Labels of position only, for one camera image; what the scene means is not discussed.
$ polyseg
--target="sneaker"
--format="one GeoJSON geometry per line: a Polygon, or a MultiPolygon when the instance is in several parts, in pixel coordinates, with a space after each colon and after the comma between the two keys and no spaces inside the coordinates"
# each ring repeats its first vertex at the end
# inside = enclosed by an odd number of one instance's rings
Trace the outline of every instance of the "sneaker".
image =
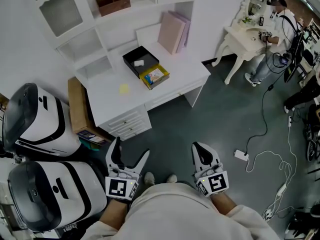
{"type": "Polygon", "coordinates": [[[169,176],[169,178],[166,180],[166,183],[177,183],[178,178],[175,174],[172,174],[169,176]]]}
{"type": "Polygon", "coordinates": [[[288,114],[288,113],[289,113],[289,109],[287,109],[287,107],[286,107],[286,106],[284,106],[284,107],[283,107],[283,109],[284,109],[284,112],[285,112],[286,114],[288,114]]]}
{"type": "Polygon", "coordinates": [[[250,75],[249,73],[245,73],[245,74],[244,74],[244,77],[245,77],[245,79],[246,79],[253,87],[256,87],[256,86],[257,86],[257,83],[251,81],[251,78],[250,78],[251,75],[250,75]]]}
{"type": "Polygon", "coordinates": [[[144,175],[143,182],[145,185],[155,185],[155,176],[153,175],[153,173],[148,171],[144,175]]]}

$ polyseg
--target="black box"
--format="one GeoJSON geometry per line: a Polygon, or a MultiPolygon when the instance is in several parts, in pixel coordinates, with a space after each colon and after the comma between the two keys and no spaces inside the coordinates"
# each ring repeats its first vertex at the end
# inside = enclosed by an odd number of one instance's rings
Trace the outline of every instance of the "black box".
{"type": "Polygon", "coordinates": [[[132,72],[140,79],[139,74],[143,73],[147,69],[150,69],[154,65],[159,64],[159,60],[153,56],[146,48],[140,46],[127,54],[123,55],[124,63],[132,70],[132,72]],[[143,66],[134,66],[135,61],[144,60],[143,66]]]}

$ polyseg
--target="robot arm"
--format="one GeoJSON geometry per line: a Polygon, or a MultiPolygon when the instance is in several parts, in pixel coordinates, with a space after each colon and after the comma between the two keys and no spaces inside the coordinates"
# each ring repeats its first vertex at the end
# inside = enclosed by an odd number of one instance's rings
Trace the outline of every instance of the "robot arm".
{"type": "Polygon", "coordinates": [[[192,156],[195,184],[205,197],[222,193],[229,188],[227,171],[223,170],[218,153],[213,148],[194,142],[192,156]]]}
{"type": "Polygon", "coordinates": [[[121,161],[120,138],[117,137],[106,153],[106,165],[109,176],[105,177],[107,197],[131,201],[139,186],[140,173],[149,157],[150,150],[142,153],[137,163],[126,167],[121,161]]]}

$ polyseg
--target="cabinet door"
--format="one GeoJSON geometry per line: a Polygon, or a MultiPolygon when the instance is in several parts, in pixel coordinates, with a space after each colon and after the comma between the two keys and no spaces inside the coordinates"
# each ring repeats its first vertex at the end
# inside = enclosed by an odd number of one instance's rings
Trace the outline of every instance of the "cabinet door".
{"type": "Polygon", "coordinates": [[[55,49],[95,25],[87,0],[23,0],[55,49]]]}

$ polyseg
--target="yellow sticky note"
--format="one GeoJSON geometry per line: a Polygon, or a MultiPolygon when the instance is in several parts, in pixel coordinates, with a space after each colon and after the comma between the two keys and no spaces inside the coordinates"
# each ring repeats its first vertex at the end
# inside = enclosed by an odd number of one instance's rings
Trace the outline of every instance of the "yellow sticky note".
{"type": "Polygon", "coordinates": [[[119,93],[120,94],[128,94],[130,92],[129,85],[126,83],[120,84],[119,93]]]}

